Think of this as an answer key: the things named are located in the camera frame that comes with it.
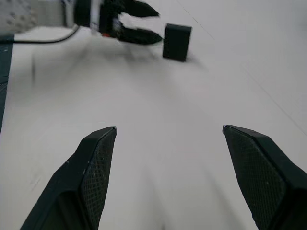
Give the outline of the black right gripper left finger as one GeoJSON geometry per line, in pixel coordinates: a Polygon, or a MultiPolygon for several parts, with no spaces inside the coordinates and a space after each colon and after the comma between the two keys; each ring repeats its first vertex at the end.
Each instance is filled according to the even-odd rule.
{"type": "Polygon", "coordinates": [[[54,172],[20,230],[98,230],[117,129],[84,137],[54,172]]]}

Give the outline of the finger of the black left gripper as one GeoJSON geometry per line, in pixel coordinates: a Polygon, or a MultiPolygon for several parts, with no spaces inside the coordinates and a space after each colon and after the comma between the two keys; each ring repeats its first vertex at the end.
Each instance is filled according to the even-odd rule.
{"type": "Polygon", "coordinates": [[[161,42],[163,38],[152,30],[141,28],[132,29],[121,24],[118,40],[137,45],[153,45],[161,42]]]}
{"type": "Polygon", "coordinates": [[[148,3],[137,0],[126,0],[124,12],[130,16],[139,18],[160,16],[159,12],[157,12],[148,3]]]}

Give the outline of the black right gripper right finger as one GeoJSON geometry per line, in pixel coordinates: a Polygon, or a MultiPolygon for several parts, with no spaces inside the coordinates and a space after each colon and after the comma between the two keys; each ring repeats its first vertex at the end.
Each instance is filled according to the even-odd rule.
{"type": "Polygon", "coordinates": [[[223,134],[258,230],[307,230],[307,173],[269,136],[233,125],[223,134]]]}

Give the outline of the small black box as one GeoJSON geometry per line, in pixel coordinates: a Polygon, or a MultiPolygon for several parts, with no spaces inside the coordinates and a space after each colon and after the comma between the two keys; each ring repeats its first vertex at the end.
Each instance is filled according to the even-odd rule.
{"type": "Polygon", "coordinates": [[[191,26],[167,23],[165,25],[163,58],[185,62],[191,32],[191,26]]]}

